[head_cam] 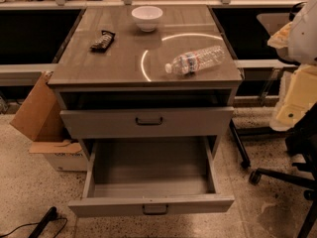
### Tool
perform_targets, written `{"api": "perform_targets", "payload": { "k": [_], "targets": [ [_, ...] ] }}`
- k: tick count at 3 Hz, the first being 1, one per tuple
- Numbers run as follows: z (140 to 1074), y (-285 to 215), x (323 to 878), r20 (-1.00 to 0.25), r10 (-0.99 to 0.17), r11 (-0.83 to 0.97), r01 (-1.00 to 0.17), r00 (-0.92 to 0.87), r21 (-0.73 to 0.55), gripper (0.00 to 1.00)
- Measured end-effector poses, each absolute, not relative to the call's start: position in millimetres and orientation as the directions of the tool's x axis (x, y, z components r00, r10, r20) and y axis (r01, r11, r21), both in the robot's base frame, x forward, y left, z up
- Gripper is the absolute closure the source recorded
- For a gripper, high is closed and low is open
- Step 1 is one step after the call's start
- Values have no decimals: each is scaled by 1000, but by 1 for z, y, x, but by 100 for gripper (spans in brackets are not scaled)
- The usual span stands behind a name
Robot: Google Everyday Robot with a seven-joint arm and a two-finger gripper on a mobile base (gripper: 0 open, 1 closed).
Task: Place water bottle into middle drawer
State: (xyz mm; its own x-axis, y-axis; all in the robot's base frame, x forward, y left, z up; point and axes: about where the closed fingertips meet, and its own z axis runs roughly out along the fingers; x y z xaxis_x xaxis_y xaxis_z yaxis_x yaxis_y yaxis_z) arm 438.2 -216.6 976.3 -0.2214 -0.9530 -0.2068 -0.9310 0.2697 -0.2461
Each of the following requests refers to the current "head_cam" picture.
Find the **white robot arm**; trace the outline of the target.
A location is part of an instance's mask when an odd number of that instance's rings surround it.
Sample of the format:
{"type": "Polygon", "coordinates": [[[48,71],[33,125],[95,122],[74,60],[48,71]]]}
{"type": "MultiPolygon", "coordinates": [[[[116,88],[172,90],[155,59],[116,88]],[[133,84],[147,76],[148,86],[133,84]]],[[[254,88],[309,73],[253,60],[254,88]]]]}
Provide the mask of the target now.
{"type": "Polygon", "coordinates": [[[299,63],[289,85],[281,85],[279,101],[269,121],[274,131],[286,131],[317,102],[317,0],[308,0],[267,44],[277,49],[287,48],[288,57],[299,63]]]}

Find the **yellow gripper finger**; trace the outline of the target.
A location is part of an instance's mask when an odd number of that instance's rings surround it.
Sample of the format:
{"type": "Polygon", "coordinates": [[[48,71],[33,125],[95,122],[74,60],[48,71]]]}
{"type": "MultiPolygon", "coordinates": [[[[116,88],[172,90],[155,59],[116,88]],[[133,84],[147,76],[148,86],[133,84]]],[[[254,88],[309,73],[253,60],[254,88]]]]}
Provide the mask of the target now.
{"type": "Polygon", "coordinates": [[[292,26],[291,22],[284,25],[280,30],[278,30],[269,38],[269,40],[267,41],[267,44],[270,47],[276,48],[276,49],[286,48],[288,46],[291,26],[292,26]]]}
{"type": "Polygon", "coordinates": [[[286,71],[280,82],[269,127],[274,131],[293,128],[317,102],[317,66],[302,64],[295,72],[286,71]]]}

